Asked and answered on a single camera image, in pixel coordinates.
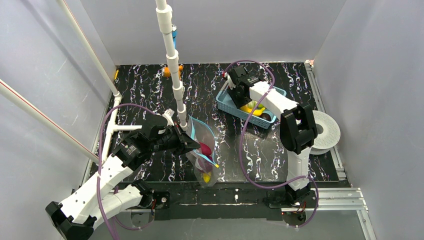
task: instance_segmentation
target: blue plastic basket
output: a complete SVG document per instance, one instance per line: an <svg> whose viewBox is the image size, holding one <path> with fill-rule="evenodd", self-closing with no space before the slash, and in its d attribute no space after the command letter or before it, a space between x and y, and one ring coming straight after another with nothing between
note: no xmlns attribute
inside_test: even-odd
<svg viewBox="0 0 424 240"><path fill-rule="evenodd" d="M222 86L221 90L219 91L218 95L216 96L216 102L218 103L218 109L222 110L226 113L229 113L231 115L234 115L240 119L246 120L248 119L249 114L245 111L242 111L236 107L233 100L231 99L230 95L228 94L228 83L225 83L224 86ZM286 91L283 89L280 89L278 87L274 87L274 89L279 92L284 97L286 96ZM263 111L264 114L268 114L271 117L271 121L267 121L263 118L260 118L258 116L252 116L250 118L249 123L252 123L256 126L259 126L264 129L268 129L272 123L276 121L276 116L266 109Z"/></svg>

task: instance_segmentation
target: floor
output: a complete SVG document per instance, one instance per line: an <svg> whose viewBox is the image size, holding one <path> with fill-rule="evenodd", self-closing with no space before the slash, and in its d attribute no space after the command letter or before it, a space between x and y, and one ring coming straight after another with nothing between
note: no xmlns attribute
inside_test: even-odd
<svg viewBox="0 0 424 240"><path fill-rule="evenodd" d="M122 212L118 218L126 226L132 223L143 226L146 214L130 220L130 213ZM296 231L283 221L265 219L175 219L154 221L140 231L129 231L117 226L120 239L173 239L173 240L365 240L356 211L318 211L307 226ZM104 224L90 240L111 240Z"/></svg>
<svg viewBox="0 0 424 240"><path fill-rule="evenodd" d="M218 164L222 173L219 182L245 182L237 160L242 121L217 109L215 97L224 84L221 76L228 64L184 64L182 80L185 86L187 113L210 126L218 145ZM304 63L269 63L275 75L275 86L287 91L286 97L299 103L309 103L317 109ZM250 72L260 68L246 64ZM161 65L122 65L115 85L122 94L122 103L136 103L154 112L177 108L170 78L162 77ZM118 113L120 125L142 125L144 112L138 108L123 108ZM287 154L279 140L279 122L269 129L249 125L244 139L245 166L256 182L284 182L287 175ZM120 142L124 133L116 132L112 148ZM309 172L316 181L338 181L336 168L330 153L311 155ZM91 174L97 170L93 165ZM143 179L148 182L196 182L194 169L185 156L169 152L156 153L126 181Z"/></svg>

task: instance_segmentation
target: orange object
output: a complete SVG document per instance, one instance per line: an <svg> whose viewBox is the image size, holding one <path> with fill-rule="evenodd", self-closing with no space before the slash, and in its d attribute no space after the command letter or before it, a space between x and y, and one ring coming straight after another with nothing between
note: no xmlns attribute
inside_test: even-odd
<svg viewBox="0 0 424 240"><path fill-rule="evenodd" d="M181 71L182 70L183 70L183 65L178 66L178 77L180 77L180 78L181 78ZM166 67L163 68L163 76L165 78L171 77L171 71L170 71L169 67L166 66Z"/></svg>

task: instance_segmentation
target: white filament spool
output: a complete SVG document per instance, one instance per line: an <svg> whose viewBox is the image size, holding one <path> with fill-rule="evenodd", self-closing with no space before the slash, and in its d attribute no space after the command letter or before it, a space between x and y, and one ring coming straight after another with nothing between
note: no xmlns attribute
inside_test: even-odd
<svg viewBox="0 0 424 240"><path fill-rule="evenodd" d="M337 122L322 111L313 111L318 136L313 142L310 154L321 155L328 152L340 140L340 128Z"/></svg>

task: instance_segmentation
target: clear plastic bag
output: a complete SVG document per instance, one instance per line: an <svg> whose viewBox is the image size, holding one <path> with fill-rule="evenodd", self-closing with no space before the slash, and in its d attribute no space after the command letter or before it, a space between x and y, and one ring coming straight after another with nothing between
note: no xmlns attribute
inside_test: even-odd
<svg viewBox="0 0 424 240"><path fill-rule="evenodd" d="M194 166L194 175L202 187L211 187L217 183L221 169L217 164L215 154L215 135L204 122L189 116L186 133L196 142L209 147L211 154L202 154L202 149L196 149L185 155Z"/></svg>

